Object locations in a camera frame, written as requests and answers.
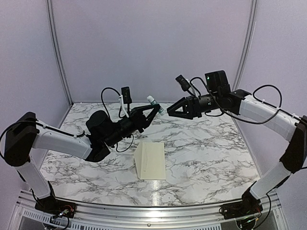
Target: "gray marble vein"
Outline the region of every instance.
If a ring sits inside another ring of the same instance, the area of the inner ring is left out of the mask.
[[[132,107],[146,105],[134,103]],[[107,105],[113,121],[118,103]],[[71,133],[88,133],[85,122],[100,103],[75,104],[62,125]],[[123,153],[111,154],[98,163],[49,151],[41,172],[57,196],[86,202],[136,206],[178,206],[226,201],[241,197],[259,178],[248,149],[231,118],[202,117],[194,120],[157,115]],[[140,180],[133,152],[140,141],[164,142],[166,181]],[[119,150],[131,139],[119,142]]]

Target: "small bottle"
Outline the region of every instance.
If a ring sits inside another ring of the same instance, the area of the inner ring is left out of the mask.
[[[154,104],[159,104],[152,96],[148,96],[147,97],[147,100],[149,101],[150,104],[154,105]],[[160,109],[159,109],[159,114],[160,115],[164,115],[166,114],[165,110],[162,108],[162,106],[160,106]]]

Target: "robotic arm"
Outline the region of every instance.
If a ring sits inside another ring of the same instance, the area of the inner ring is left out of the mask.
[[[152,111],[145,116],[143,111],[150,109]],[[117,122],[112,122],[105,111],[97,111],[86,122],[90,135],[64,132],[37,120],[34,113],[28,112],[7,131],[4,159],[30,185],[37,197],[37,210],[57,216],[68,210],[65,215],[72,218],[75,203],[56,199],[51,184],[44,179],[30,156],[31,148],[54,150],[99,162],[110,153],[107,146],[113,147],[136,130],[142,133],[159,109],[158,104],[135,107],[129,112],[129,117],[125,116]]]
[[[207,85],[202,79],[200,80],[209,94],[182,98],[167,109],[169,116],[193,119],[201,117],[202,113],[221,109],[222,114],[229,114],[229,111],[239,117],[250,118],[258,124],[263,124],[289,141],[288,148],[276,166],[248,188],[242,195],[241,202],[222,205],[220,209],[225,219],[258,213],[258,210],[263,210],[260,199],[272,189],[281,186],[291,174],[303,167],[307,157],[307,117],[291,115],[256,99],[244,90],[231,92],[224,71],[207,73],[205,78]],[[189,90],[190,85],[185,78],[180,75],[176,80],[183,91]]]

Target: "white bottle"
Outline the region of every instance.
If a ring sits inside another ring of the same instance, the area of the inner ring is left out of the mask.
[[[148,96],[147,97],[147,100],[149,101],[150,104],[154,105],[154,104],[159,104],[152,96]],[[160,106],[160,109],[159,109],[159,114],[160,115],[164,115],[166,114],[166,111],[162,108],[162,106]]]

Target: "metal frame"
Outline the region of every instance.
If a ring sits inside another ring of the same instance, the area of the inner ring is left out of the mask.
[[[52,45],[53,45],[53,50],[54,50],[57,66],[59,69],[59,76],[61,79],[61,83],[64,89],[64,93],[65,93],[65,97],[68,102],[68,105],[72,106],[73,100],[71,97],[71,92],[69,90],[66,73],[65,73],[65,69],[64,69],[62,58],[61,58],[60,49],[59,49],[59,41],[58,41],[57,30],[56,30],[56,25],[55,25],[55,20],[54,20],[52,0],[47,0],[46,3],[47,3],[47,12],[48,12],[48,21],[49,21],[49,28],[50,28],[50,33],[51,33],[51,40],[52,40]]]
[[[272,200],[272,211],[278,222],[279,230],[287,230],[284,217],[280,211],[281,205],[277,194],[270,193]],[[269,200],[267,197],[261,199],[264,213],[269,209]],[[121,229],[206,229],[206,227],[219,226],[223,222],[234,221],[234,219],[224,220],[219,214],[221,203],[210,203],[205,205],[180,206],[180,207],[129,207],[113,206],[73,201],[77,204],[74,219],[71,219],[71,225],[68,229],[90,229],[89,227],[110,230]],[[35,200],[32,194],[22,190],[14,209],[12,219],[9,224],[9,230],[19,228],[23,216],[36,220],[43,216],[44,222],[48,223],[50,214],[46,214],[34,209]]]
[[[239,84],[241,82],[245,63],[248,57],[248,52],[250,49],[251,41],[254,34],[255,29],[255,23],[256,23],[256,16],[257,16],[257,6],[258,6],[258,0],[252,0],[250,5],[250,13],[249,13],[249,20],[248,20],[248,29],[246,32],[245,42],[242,50],[242,55],[240,59],[240,63],[238,66],[238,69],[236,71],[236,77],[234,81],[234,85],[232,87],[232,90],[236,90],[239,87]]]

